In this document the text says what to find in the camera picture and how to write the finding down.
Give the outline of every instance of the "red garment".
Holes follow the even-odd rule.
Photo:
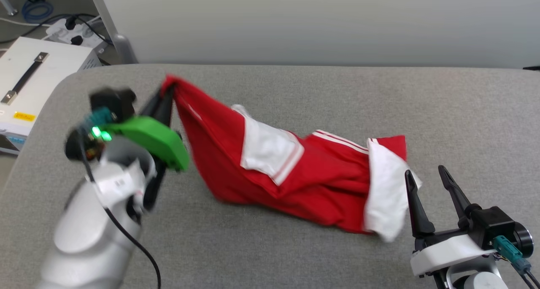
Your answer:
[[[162,90],[168,87],[175,87],[193,160],[217,199],[260,204],[349,232],[378,232],[385,240],[399,233],[407,209],[404,136],[370,139],[370,150],[322,130],[301,139],[181,78],[167,76]],[[370,154],[373,147],[382,154]],[[370,172],[382,183],[373,187]]]

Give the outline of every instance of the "green led light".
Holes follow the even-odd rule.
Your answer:
[[[102,132],[100,130],[100,128],[98,128],[97,126],[93,127],[92,128],[92,134],[95,136],[95,137],[100,137]]]
[[[108,133],[108,132],[101,132],[101,137],[104,141],[111,141],[112,140],[112,137],[111,135]]]

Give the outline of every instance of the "power strip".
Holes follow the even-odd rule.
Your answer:
[[[73,30],[68,30],[66,19],[56,21],[52,26],[47,28],[46,33],[51,41],[89,47],[96,54],[103,53],[107,46],[107,43],[85,24],[77,24]]]

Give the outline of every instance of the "white stripe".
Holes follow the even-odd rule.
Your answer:
[[[332,141],[332,142],[334,142],[334,143],[340,143],[340,144],[342,144],[342,145],[344,145],[344,146],[350,147],[351,149],[355,149],[355,150],[357,150],[357,151],[360,152],[360,153],[370,154],[370,152],[367,151],[366,149],[362,149],[361,147],[353,146],[353,145],[351,145],[350,143],[347,143],[347,142],[345,142],[345,141],[343,141],[343,140],[340,140],[340,139],[337,139],[337,138],[334,138],[334,137],[331,137],[331,136],[328,136],[328,135],[324,135],[324,134],[321,134],[321,133],[319,133],[319,132],[313,132],[312,135],[317,136],[317,137],[322,138],[322,139],[326,139],[326,140]]]
[[[368,151],[368,148],[363,147],[363,146],[361,146],[361,145],[359,145],[358,143],[355,143],[355,142],[353,142],[353,141],[350,141],[350,140],[347,139],[347,138],[343,138],[343,137],[341,137],[341,136],[334,135],[334,134],[332,134],[332,133],[328,133],[328,132],[322,131],[322,130],[317,130],[316,132],[323,133],[324,135],[332,136],[332,137],[334,137],[334,138],[336,138],[336,139],[341,139],[341,140],[343,140],[343,141],[348,141],[348,142],[352,143],[353,145],[355,145],[355,146],[357,146],[357,147],[359,147],[359,148],[361,148],[361,149],[365,149],[366,151]]]
[[[289,135],[291,135],[291,137],[293,139],[297,140],[297,138],[294,135],[292,135],[291,133],[289,133]],[[288,163],[285,166],[282,167],[281,173],[277,177],[272,178],[272,180],[274,181],[274,183],[276,185],[278,185],[278,186],[281,185],[285,181],[285,179],[287,179],[289,174],[291,174],[291,171],[297,165],[298,161],[302,157],[303,151],[304,151],[304,148],[303,148],[302,144],[297,143],[297,149],[295,149],[295,151],[293,153],[291,153],[290,160],[288,161]]]

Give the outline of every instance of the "yellow label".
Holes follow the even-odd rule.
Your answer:
[[[24,114],[24,113],[21,113],[21,112],[17,112],[17,113],[15,113],[15,115],[13,115],[13,118],[20,119],[20,120],[25,120],[27,122],[32,122],[33,120],[35,120],[35,115],[30,115],[30,114]]]

